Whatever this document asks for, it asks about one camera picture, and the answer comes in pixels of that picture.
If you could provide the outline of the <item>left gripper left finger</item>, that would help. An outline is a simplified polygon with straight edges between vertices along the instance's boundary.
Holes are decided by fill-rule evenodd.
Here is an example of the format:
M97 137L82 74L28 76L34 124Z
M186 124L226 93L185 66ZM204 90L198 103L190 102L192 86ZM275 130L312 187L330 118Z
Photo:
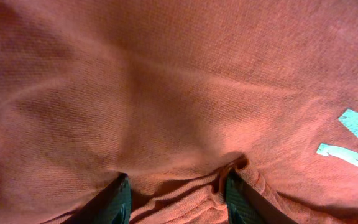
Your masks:
M121 174L62 224L129 224L131 205L130 183Z

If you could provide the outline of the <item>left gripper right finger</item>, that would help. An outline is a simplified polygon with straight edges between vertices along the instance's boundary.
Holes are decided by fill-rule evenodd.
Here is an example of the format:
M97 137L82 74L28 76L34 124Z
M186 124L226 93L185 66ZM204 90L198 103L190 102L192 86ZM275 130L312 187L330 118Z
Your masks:
M234 171L227 176L225 196L229 224L296 224Z

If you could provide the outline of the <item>orange t-shirt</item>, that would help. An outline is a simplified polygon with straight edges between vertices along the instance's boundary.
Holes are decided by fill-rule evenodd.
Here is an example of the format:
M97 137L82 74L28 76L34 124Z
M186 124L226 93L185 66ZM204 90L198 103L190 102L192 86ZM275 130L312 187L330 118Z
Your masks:
M131 223L227 223L229 171L358 223L358 1L0 1L0 223L121 174Z

